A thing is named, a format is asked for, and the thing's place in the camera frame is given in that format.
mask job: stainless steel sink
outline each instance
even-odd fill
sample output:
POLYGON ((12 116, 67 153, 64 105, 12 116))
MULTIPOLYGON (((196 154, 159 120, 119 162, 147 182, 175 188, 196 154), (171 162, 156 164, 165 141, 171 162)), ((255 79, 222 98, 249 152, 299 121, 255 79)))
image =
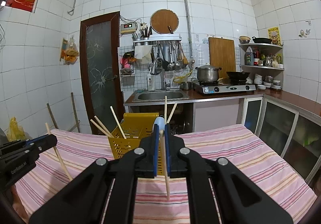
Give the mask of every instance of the stainless steel sink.
POLYGON ((162 101, 165 100, 165 96, 167 96, 168 100, 182 100, 188 99, 186 93, 181 90, 169 90, 169 91, 144 91, 137 92, 134 98, 134 102, 139 101, 162 101))

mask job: door handle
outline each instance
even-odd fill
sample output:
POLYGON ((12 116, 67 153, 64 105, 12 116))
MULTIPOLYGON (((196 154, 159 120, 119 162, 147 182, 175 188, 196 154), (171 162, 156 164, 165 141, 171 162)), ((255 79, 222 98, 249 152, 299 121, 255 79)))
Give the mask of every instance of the door handle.
POLYGON ((112 80, 115 80, 116 78, 118 78, 118 75, 114 75, 113 78, 111 78, 111 79, 106 79, 106 81, 112 81, 112 80))

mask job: pink striped tablecloth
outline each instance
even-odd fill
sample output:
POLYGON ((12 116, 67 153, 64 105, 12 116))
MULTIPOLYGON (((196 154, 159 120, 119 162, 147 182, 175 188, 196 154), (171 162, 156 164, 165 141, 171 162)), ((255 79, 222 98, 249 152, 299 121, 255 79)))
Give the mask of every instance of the pink striped tablecloth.
MULTIPOLYGON (((76 177, 99 157, 113 159, 104 136, 52 130, 67 168, 76 177)), ((243 125, 180 135, 186 147, 204 158, 226 157, 262 190, 281 205, 297 223, 317 196, 304 180, 272 149, 243 125)), ((29 215, 61 190, 68 182, 53 149, 40 154, 37 167, 16 187, 29 215)), ((139 179, 134 223, 178 224, 189 222, 185 179, 170 180, 171 199, 166 199, 165 179, 139 179)))

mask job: electrical box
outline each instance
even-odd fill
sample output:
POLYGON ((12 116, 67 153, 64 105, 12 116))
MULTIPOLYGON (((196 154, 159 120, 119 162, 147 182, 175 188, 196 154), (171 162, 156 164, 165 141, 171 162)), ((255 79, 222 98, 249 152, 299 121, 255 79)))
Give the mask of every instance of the electrical box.
POLYGON ((140 25, 140 30, 144 30, 145 28, 147 28, 147 24, 146 23, 142 23, 140 25))
POLYGON ((128 23, 128 24, 121 24, 120 25, 120 33, 134 33, 136 32, 136 24, 135 23, 128 23))

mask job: gas stove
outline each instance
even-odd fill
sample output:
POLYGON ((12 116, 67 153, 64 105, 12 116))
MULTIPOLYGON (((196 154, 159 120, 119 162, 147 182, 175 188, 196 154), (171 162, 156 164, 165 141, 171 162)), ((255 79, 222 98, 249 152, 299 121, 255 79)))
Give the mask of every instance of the gas stove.
POLYGON ((230 79, 219 79, 217 82, 198 82, 194 81, 195 91, 201 94, 216 94, 240 91, 255 91, 254 84, 248 84, 246 81, 237 81, 230 79))

